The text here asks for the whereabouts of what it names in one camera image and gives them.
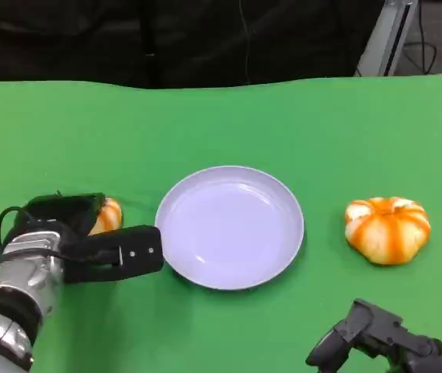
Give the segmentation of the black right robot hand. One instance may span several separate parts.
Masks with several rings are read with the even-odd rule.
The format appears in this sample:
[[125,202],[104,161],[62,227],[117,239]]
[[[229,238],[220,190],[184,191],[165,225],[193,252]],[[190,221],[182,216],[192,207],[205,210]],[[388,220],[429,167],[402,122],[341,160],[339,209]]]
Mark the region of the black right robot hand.
[[390,372],[442,372],[441,340],[409,332],[401,317],[359,298],[305,363],[319,372],[338,372],[353,349],[370,358],[386,358]]

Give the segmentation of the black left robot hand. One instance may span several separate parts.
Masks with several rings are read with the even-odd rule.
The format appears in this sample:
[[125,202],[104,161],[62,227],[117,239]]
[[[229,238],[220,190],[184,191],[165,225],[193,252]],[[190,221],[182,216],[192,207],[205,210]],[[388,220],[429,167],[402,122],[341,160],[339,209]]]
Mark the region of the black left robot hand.
[[37,220],[59,221],[79,235],[88,235],[96,224],[104,202],[103,193],[56,193],[34,197],[23,209]]

